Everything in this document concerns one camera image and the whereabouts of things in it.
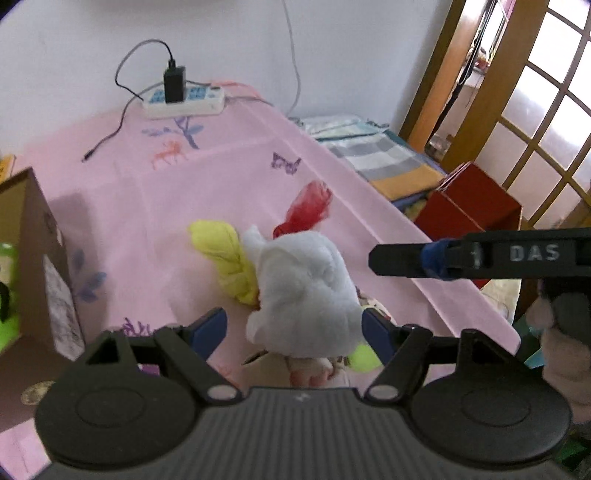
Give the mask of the gloved hand on gripper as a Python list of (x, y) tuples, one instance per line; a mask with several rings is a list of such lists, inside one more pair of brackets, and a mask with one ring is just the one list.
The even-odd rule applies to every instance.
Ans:
[(575, 424), (590, 421), (590, 349), (561, 333), (551, 304), (536, 299), (526, 313), (529, 326), (542, 330), (543, 378), (569, 403)]

